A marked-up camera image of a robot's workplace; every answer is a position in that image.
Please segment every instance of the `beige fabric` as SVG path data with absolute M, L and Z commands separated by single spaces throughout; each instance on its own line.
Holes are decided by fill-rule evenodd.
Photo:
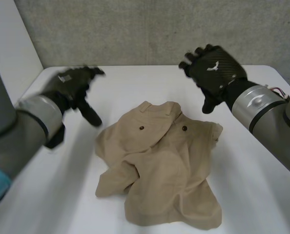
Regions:
M 96 196 L 128 193 L 125 216 L 141 226 L 182 221 L 218 227 L 221 208 L 206 177 L 222 129 L 187 118 L 175 102 L 142 103 L 97 137 L 96 154 L 110 168 Z

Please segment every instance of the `white logo on glove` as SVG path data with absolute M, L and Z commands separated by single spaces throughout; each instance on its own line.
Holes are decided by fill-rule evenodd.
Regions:
M 207 71 L 216 71 L 219 69 L 218 67 L 219 67 L 219 61 L 216 61 L 215 66 L 207 68 Z

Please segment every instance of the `button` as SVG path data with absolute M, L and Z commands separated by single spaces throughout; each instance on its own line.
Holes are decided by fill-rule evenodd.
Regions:
M 258 97 L 252 101 L 253 105 L 260 106 L 262 104 L 262 98 Z

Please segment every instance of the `gray robot arm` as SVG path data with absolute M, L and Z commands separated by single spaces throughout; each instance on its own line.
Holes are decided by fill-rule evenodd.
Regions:
M 237 97 L 231 111 L 290 171 L 290 101 L 255 85 Z
M 21 100 L 16 107 L 0 78 L 0 200 L 41 146 L 53 148 L 62 142 L 66 110 L 78 108 L 93 126 L 101 125 L 84 99 L 97 74 L 103 71 L 88 67 L 57 74 L 41 94 Z

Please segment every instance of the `gray concrete wall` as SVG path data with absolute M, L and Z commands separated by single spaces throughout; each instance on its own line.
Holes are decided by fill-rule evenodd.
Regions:
M 290 83 L 290 0 L 15 0 L 44 67 L 178 64 L 219 44 Z

